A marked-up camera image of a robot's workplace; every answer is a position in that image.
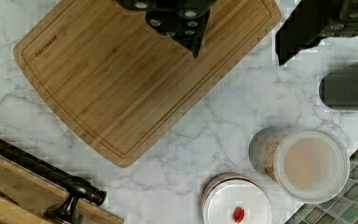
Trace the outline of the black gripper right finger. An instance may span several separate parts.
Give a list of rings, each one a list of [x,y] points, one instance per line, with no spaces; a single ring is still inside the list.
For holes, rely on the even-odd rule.
[[[356,36],[358,0],[300,0],[275,35],[275,51],[279,65],[283,65],[325,38]]]

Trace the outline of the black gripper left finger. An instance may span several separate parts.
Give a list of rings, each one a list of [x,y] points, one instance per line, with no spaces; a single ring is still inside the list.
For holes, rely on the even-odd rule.
[[[200,52],[213,4],[217,0],[116,0],[123,8],[144,11],[145,21],[156,32],[188,49]]]

